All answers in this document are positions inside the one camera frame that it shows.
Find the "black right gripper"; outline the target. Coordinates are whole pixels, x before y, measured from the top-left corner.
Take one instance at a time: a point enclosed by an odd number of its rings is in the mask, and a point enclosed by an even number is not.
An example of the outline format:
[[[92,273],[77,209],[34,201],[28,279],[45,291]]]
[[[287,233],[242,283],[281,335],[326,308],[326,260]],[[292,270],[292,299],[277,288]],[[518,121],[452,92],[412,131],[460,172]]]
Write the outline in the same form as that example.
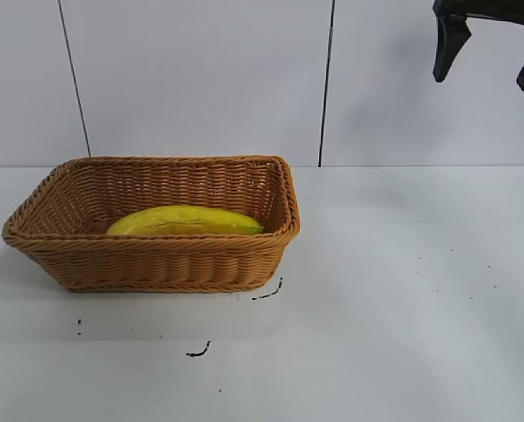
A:
[[[442,83],[471,37],[467,18],[484,18],[524,25],[524,0],[441,0],[433,3],[437,15],[437,47],[433,78]],[[516,78],[524,92],[524,65]]]

